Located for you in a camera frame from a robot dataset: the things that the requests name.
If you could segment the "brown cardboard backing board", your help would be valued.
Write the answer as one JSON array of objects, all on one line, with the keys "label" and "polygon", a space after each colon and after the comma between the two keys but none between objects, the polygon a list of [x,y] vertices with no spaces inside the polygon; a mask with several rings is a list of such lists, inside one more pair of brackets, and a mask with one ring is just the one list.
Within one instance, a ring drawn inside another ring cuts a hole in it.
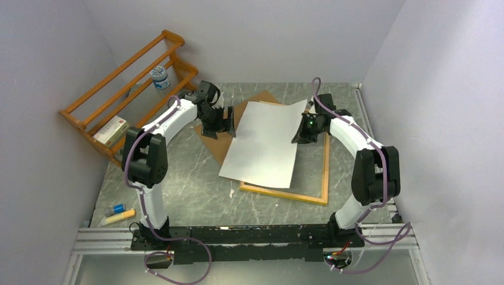
[{"label": "brown cardboard backing board", "polygon": [[[249,99],[245,99],[244,102],[234,106],[234,123],[236,128],[238,128],[238,124],[240,122],[242,114],[245,111],[245,108],[247,107],[248,102],[268,102],[279,104],[274,96],[266,90],[257,93]],[[218,138],[216,140],[214,140],[213,138],[205,137],[201,134],[201,125],[195,126],[194,131],[199,136],[202,143],[208,148],[215,160],[220,165],[222,165],[233,137],[227,132],[217,133]]]}]

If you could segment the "building and sky photo print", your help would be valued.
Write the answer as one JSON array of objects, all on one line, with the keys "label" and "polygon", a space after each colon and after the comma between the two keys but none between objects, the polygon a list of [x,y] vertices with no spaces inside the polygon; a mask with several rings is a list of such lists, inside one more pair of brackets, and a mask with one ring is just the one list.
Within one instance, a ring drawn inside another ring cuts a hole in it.
[{"label": "building and sky photo print", "polygon": [[248,102],[219,176],[265,188],[289,188],[297,144],[292,142],[307,100],[291,105]]}]

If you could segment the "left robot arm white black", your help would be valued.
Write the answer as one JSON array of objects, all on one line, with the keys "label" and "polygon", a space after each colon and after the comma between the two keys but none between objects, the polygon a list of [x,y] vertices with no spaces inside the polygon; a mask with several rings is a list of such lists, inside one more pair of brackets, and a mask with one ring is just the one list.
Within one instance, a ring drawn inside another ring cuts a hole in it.
[{"label": "left robot arm white black", "polygon": [[146,240],[155,249],[165,248],[170,233],[168,213],[162,202],[161,182],[168,172],[167,145],[192,121],[201,122],[201,134],[216,140],[219,133],[236,136],[234,108],[223,107],[221,91],[208,81],[201,81],[194,91],[168,99],[168,108],[151,123],[130,127],[125,135],[121,168],[125,184],[136,190],[142,218],[150,228]]}]

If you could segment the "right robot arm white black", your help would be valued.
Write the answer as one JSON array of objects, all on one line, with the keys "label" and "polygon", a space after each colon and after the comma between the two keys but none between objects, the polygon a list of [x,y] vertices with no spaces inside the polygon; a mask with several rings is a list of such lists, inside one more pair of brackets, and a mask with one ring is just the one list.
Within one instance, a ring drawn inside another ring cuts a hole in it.
[{"label": "right robot arm white black", "polygon": [[321,133],[339,140],[354,158],[351,196],[330,218],[327,240],[342,246],[370,211],[384,206],[400,193],[399,153],[377,142],[345,109],[337,109],[332,95],[313,96],[312,112],[302,114],[293,144],[315,143]]}]

